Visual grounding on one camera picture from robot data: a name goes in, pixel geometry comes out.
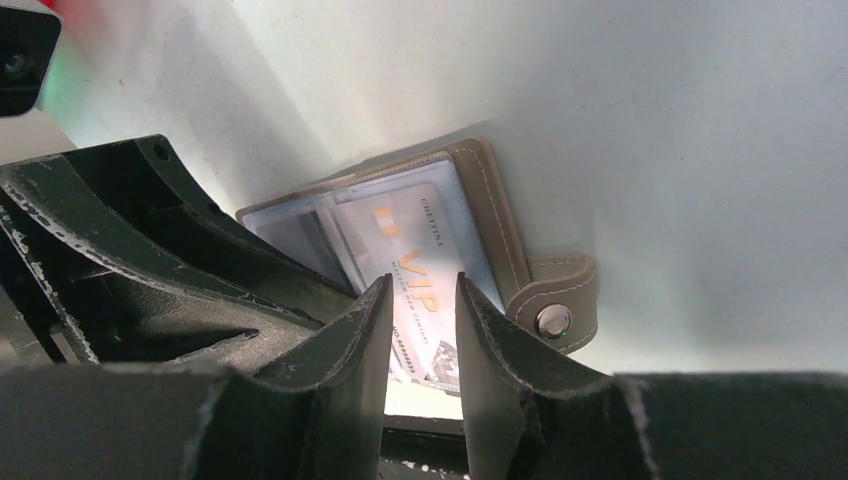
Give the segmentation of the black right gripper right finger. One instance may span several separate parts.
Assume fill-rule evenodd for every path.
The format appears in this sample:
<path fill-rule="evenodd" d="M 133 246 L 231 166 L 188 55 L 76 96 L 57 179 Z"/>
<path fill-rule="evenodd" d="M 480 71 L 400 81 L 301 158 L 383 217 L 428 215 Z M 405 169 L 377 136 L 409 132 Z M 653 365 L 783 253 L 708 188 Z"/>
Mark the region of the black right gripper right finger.
<path fill-rule="evenodd" d="M 847 379 L 820 372 L 605 375 L 456 285 L 475 479 L 843 479 Z"/>

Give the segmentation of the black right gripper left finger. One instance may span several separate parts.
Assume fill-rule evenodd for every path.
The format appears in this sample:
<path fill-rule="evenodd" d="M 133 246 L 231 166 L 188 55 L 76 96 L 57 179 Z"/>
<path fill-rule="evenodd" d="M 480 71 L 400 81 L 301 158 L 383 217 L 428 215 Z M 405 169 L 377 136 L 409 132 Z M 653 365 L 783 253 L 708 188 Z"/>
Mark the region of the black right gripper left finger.
<path fill-rule="evenodd" d="M 373 479 L 393 286 L 255 377 L 222 365 L 27 366 L 1 376 L 5 479 Z"/>

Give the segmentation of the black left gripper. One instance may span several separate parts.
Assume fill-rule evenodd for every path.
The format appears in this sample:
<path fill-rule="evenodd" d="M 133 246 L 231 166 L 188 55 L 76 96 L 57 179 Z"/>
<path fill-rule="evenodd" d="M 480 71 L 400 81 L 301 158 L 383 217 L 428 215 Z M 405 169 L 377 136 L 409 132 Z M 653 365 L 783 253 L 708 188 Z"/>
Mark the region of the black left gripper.
<path fill-rule="evenodd" d="M 62 27 L 43 1 L 1 4 L 2 367 L 266 365 L 353 304 L 224 213 L 165 137 L 59 153 L 37 104 Z"/>

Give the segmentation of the white VIP card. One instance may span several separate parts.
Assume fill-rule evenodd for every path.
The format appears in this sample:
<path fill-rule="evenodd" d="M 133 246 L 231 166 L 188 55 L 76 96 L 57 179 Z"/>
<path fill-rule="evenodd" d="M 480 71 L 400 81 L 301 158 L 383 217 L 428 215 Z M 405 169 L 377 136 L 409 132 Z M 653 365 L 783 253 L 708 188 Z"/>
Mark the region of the white VIP card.
<path fill-rule="evenodd" d="M 392 277 L 392 344 L 402 374 L 458 393 L 453 291 L 463 261 L 434 186 L 352 199 L 333 215 L 354 272 L 365 282 Z"/>

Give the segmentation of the beige leather card holder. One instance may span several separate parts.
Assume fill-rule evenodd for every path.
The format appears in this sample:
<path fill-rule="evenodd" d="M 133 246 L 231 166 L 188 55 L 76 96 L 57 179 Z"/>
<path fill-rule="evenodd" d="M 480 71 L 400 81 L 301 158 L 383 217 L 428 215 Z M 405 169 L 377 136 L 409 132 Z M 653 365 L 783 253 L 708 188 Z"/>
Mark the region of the beige leather card holder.
<path fill-rule="evenodd" d="M 333 215 L 343 202 L 430 183 L 463 267 L 497 309 L 552 348 L 571 353 L 598 330 L 597 267 L 584 253 L 525 254 L 487 143 L 461 140 L 385 163 L 363 163 L 274 200 L 240 209 L 237 220 L 292 259 L 362 292 L 371 283 L 353 270 Z M 402 374 L 393 351 L 389 377 Z"/>

